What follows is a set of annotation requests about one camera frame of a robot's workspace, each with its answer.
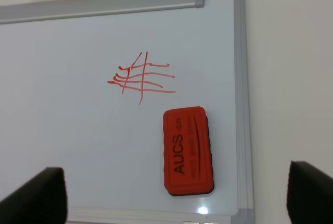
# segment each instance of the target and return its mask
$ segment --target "black object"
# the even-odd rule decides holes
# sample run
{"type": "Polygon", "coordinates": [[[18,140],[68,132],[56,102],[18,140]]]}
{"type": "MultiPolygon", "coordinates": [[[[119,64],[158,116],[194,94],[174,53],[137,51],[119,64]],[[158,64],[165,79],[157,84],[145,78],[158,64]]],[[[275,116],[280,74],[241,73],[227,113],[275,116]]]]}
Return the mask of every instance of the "black object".
{"type": "Polygon", "coordinates": [[[293,224],[333,223],[333,179],[305,161],[292,161],[287,209],[293,224]]]}
{"type": "Polygon", "coordinates": [[[1,224],[64,224],[66,218],[62,168],[46,168],[0,202],[1,224]]]}

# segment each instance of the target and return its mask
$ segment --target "white wall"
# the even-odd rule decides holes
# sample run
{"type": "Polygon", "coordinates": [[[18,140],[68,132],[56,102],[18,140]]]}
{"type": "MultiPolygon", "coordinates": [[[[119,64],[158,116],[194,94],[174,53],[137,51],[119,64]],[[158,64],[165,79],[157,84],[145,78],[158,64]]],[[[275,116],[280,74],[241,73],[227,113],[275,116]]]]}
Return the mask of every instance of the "white wall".
{"type": "MultiPolygon", "coordinates": [[[[0,5],[46,0],[0,0],[0,5]]],[[[290,223],[291,160],[333,176],[332,0],[247,0],[255,213],[290,223]]]]}

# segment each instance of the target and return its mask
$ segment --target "red eraser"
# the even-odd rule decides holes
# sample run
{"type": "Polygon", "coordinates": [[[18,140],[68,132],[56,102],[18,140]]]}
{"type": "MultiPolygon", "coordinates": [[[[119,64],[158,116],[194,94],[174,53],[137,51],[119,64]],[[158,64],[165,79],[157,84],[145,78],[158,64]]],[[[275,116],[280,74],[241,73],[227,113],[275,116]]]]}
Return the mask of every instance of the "red eraser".
{"type": "Polygon", "coordinates": [[[212,155],[205,110],[190,107],[166,111],[163,132],[166,190],[173,196],[212,192],[212,155]]]}

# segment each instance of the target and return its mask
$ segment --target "whiteboard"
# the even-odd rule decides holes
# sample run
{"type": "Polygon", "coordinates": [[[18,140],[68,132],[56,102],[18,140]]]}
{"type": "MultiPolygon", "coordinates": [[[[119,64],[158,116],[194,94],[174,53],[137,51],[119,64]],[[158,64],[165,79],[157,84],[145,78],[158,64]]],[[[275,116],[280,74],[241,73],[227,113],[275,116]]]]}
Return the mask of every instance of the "whiteboard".
{"type": "Polygon", "coordinates": [[[246,63],[235,61],[234,6],[204,0],[202,8],[0,26],[0,199],[56,166],[65,170],[70,220],[116,210],[195,221],[204,206],[206,219],[227,223],[251,209],[239,198],[252,178],[240,177],[251,165],[239,164],[239,139],[249,143],[239,136],[248,119],[237,82],[247,74],[235,73],[246,63]],[[173,197],[163,185],[162,116],[190,106],[208,116],[215,189],[173,197]]]}

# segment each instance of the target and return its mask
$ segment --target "red marker lines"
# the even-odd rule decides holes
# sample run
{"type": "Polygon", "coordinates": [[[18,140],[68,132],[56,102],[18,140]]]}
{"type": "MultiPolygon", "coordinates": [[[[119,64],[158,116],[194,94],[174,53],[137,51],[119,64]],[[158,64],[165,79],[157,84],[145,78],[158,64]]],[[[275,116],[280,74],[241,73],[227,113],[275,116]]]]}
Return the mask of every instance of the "red marker lines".
{"type": "Polygon", "coordinates": [[[159,93],[175,93],[176,91],[154,90],[154,89],[145,89],[144,88],[144,84],[150,84],[150,85],[153,85],[153,86],[158,86],[160,88],[163,88],[163,86],[158,84],[158,83],[146,81],[145,76],[147,76],[147,75],[157,75],[157,76],[164,76],[164,77],[169,77],[169,78],[175,78],[175,76],[171,76],[169,74],[157,73],[157,72],[145,72],[147,66],[159,67],[159,68],[166,68],[166,67],[170,66],[169,64],[148,63],[147,62],[148,52],[146,52],[146,57],[145,57],[144,64],[135,66],[136,62],[139,60],[141,55],[142,55],[142,52],[140,52],[139,56],[135,59],[135,61],[132,63],[132,65],[130,67],[128,67],[128,68],[122,68],[121,66],[118,67],[122,71],[125,71],[125,70],[127,71],[127,76],[126,77],[120,76],[119,74],[116,73],[116,75],[113,77],[113,81],[108,81],[108,83],[120,86],[122,88],[122,94],[124,93],[125,89],[140,91],[141,92],[141,98],[140,98],[139,104],[141,104],[141,102],[144,98],[144,91],[159,92],[159,93]],[[140,67],[142,67],[142,73],[141,74],[136,74],[134,76],[130,76],[131,70],[136,69],[136,68],[140,68],[140,67]],[[142,78],[139,81],[138,80],[136,80],[136,81],[130,80],[134,77],[142,77],[142,78]],[[128,83],[133,83],[133,84],[138,84],[139,83],[139,84],[141,84],[141,86],[140,86],[140,88],[127,86],[128,83]]]}

